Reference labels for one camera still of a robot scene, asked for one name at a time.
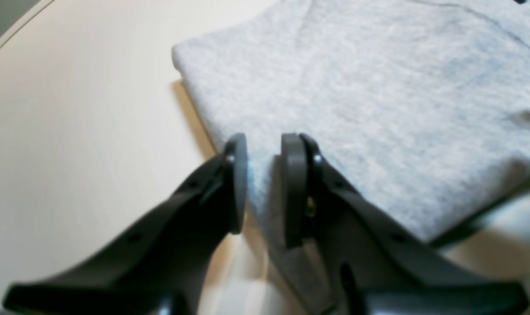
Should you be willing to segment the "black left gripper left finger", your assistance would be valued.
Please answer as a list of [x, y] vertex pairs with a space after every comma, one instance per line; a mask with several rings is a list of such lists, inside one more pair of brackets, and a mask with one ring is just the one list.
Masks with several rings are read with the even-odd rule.
[[92, 257], [64, 273], [15, 283], [4, 315], [195, 315], [211, 258], [242, 231], [247, 145], [233, 134], [173, 192]]

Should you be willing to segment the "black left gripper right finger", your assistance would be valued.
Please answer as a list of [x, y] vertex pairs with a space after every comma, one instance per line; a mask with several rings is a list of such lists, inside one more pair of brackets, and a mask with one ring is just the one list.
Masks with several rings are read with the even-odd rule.
[[520, 315], [519, 282], [495, 282], [439, 255], [367, 201], [309, 135], [281, 136], [285, 246], [311, 238], [335, 305], [328, 315]]

